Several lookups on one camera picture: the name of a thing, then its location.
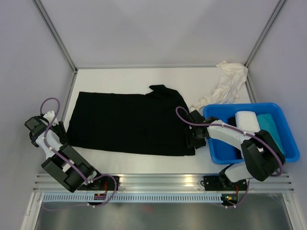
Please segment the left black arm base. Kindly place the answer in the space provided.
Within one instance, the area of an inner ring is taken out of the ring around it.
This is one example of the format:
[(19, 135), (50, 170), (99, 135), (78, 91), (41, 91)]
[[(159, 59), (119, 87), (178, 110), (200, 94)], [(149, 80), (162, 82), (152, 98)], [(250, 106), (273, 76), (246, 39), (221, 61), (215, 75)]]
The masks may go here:
[(113, 191), (113, 190), (118, 190), (118, 186), (119, 186), (119, 176), (113, 176), (113, 178), (116, 181), (116, 184), (114, 183), (113, 179), (108, 177), (108, 176), (104, 176), (96, 181), (94, 181), (91, 184), (87, 184), (87, 185), (82, 185), (78, 190), (79, 191)]

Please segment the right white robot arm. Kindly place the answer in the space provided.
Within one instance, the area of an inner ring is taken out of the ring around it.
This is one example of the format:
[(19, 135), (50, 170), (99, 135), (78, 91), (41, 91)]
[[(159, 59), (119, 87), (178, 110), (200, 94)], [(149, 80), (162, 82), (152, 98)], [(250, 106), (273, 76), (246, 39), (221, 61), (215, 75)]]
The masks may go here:
[(213, 139), (240, 151), (242, 162), (231, 163), (219, 172), (222, 188), (230, 189), (237, 182), (248, 179), (263, 182), (270, 176), (281, 174), (285, 157), (268, 131), (244, 131), (213, 116), (204, 118), (196, 110), (188, 113), (186, 119), (188, 148), (196, 150)]

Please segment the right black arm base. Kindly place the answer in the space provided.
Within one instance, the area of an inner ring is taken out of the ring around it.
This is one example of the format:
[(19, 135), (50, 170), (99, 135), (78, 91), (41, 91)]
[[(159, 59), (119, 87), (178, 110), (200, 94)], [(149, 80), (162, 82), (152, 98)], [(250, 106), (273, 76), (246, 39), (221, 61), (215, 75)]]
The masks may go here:
[(246, 180), (240, 180), (238, 182), (231, 182), (224, 176), (207, 175), (203, 177), (202, 185), (205, 191), (246, 191)]

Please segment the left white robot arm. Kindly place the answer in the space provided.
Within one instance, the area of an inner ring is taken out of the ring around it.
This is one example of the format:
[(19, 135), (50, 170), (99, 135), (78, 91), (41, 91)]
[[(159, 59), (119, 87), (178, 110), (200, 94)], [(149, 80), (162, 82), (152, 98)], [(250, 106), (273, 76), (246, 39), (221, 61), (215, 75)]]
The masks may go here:
[(62, 121), (39, 115), (29, 118), (24, 126), (30, 131), (31, 143), (46, 154), (41, 167), (65, 189), (73, 193), (83, 185), (95, 190), (104, 186), (104, 177), (68, 144)]

